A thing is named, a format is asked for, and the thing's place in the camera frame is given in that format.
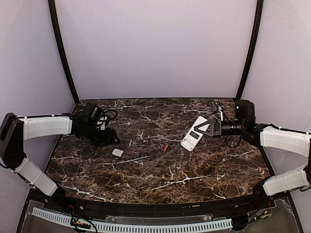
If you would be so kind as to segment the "white remote control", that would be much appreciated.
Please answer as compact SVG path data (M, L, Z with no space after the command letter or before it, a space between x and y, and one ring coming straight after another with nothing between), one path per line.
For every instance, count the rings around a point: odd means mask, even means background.
M192 124L192 126L190 127L190 129L188 130L188 132L186 133L186 135L184 136L184 138L182 139L182 141L180 143L183 148L185 148L188 151L193 151L193 149L196 147L198 142L203 137L202 133L199 133L199 132L194 130L194 127L198 126L198 125L200 125L206 121L207 121L207 119L202 117L202 116L199 116L195 120L195 122Z

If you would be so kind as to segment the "white battery cover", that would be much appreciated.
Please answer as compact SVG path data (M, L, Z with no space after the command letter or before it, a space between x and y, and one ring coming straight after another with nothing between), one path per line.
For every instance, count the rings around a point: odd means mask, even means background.
M123 154L123 150L120 150L120 149L114 149L114 150L112 151L112 154L113 154L114 156L121 157L121 156L122 156L122 154Z

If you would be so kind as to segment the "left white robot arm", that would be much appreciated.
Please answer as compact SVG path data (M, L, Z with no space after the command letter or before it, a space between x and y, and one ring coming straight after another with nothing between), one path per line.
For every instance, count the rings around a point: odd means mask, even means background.
M87 103L78 114L16 116L7 113L0 127L1 166L10 169L47 197L60 199L64 189L36 166L24 152L24 142L53 135L74 135L87 138L92 146L120 143L115 130L108 127L108 111Z

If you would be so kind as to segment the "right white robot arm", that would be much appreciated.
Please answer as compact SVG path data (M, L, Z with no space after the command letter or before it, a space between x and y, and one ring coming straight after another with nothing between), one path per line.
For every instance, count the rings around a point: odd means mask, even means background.
M257 124L255 105L249 100L235 101L235 120L208 118L194 126L196 133L210 137L238 135L253 146L275 148L311 157L311 134L278 127L274 124ZM266 178L253 188L255 195L273 196L278 193L311 185L311 164Z

